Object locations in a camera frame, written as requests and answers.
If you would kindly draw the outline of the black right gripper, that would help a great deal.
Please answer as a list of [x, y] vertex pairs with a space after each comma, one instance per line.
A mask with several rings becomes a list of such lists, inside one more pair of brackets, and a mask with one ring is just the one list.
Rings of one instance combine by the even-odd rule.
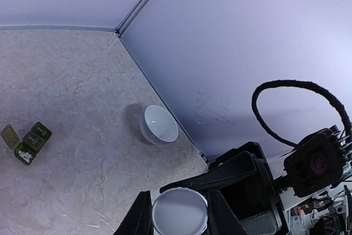
[[281, 199], [258, 143], [231, 149], [216, 158], [206, 173], [167, 184], [159, 192], [172, 188], [189, 188], [205, 198], [209, 189], [219, 190], [247, 234], [289, 233]]

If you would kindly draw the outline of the right aluminium frame post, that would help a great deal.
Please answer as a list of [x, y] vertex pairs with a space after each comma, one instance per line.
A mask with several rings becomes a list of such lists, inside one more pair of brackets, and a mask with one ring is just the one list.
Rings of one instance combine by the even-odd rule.
[[137, 2], [132, 6], [130, 11], [128, 11], [126, 16], [115, 29], [115, 33], [119, 38], [124, 35], [129, 26], [134, 22], [134, 20], [139, 16], [139, 14], [148, 5], [149, 2], [150, 0], [137, 0]]

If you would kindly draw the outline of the green pill organizer box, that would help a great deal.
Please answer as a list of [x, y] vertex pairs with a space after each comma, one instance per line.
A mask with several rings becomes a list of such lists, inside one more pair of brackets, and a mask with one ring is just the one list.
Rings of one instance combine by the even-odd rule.
[[22, 139], [19, 138], [11, 124], [1, 131], [2, 139], [14, 152], [14, 156], [27, 166], [32, 164], [51, 136], [52, 131], [41, 122], [36, 122]]

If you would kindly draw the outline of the white pill bottle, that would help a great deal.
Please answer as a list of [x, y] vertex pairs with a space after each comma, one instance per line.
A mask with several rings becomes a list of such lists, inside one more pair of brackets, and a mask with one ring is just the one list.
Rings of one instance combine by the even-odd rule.
[[152, 206], [152, 224], [158, 234], [203, 234], [207, 221], [208, 203], [192, 189], [169, 189], [160, 194]]

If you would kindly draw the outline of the white bowl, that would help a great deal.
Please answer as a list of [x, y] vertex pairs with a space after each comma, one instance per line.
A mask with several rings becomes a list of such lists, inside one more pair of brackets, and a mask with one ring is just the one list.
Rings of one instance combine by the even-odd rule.
[[178, 124], [168, 110], [158, 105], [147, 106], [140, 117], [142, 136], [151, 144], [173, 143], [179, 136]]

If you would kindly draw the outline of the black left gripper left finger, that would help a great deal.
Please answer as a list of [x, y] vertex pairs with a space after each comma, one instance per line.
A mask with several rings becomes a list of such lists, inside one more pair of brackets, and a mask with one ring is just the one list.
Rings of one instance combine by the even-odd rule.
[[113, 235], [152, 235], [152, 201], [150, 191], [142, 191]]

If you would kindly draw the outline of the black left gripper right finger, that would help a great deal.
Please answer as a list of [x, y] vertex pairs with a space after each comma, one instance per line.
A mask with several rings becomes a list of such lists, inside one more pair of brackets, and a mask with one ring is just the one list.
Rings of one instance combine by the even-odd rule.
[[246, 235], [247, 231], [219, 190], [209, 189], [206, 193], [208, 202], [208, 221], [206, 234], [212, 235]]

